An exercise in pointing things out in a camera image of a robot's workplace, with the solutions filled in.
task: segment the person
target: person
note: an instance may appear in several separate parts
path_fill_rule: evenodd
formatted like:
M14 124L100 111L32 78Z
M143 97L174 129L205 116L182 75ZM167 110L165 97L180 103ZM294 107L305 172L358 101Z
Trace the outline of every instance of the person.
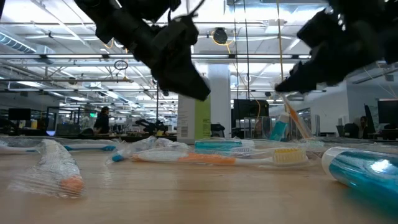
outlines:
M97 120L94 124L95 134L108 134L109 133L109 108L104 106L101 113L98 114Z
M354 122L354 124L356 124L359 128L359 132L358 132L358 138L360 139L369 139L368 136L368 118L365 116L362 116L358 122L358 119L356 120L356 122Z

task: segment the yellow toothbrush bristles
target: yellow toothbrush bristles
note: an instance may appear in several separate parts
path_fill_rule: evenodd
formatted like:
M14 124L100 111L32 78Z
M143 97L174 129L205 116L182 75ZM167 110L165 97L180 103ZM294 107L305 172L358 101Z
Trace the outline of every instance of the yellow toothbrush bristles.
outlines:
M305 150L302 149L276 149L274 151L275 164L295 164L306 160Z

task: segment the wooden table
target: wooden table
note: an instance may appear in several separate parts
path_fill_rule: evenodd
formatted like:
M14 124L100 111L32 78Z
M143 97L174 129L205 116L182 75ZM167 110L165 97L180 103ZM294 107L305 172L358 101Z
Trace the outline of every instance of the wooden table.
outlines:
M62 199L6 190L38 155L0 156L0 223L397 223L396 212L331 181L320 166L252 167L120 162L73 152L86 196Z

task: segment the pillar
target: pillar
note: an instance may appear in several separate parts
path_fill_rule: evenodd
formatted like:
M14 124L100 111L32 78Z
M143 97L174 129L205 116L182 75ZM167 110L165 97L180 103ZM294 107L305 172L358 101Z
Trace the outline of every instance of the pillar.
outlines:
M210 81L211 123L225 127L225 137L231 135L231 83L229 65L208 65Z

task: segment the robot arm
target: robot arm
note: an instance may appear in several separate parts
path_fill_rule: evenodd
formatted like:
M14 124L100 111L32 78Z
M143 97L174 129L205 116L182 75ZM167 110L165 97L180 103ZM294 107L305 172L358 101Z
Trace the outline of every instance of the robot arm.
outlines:
M167 26L149 26L180 0L75 0L97 26L96 36L104 43L112 38L123 44L134 58L151 69L161 90L170 90L205 100L210 89L191 61L191 45L199 31L192 18L204 0L188 15L170 19Z
M377 60L398 61L397 0L328 0L297 33L310 48L311 59L299 62L279 92L306 93L317 83L336 85L349 73Z

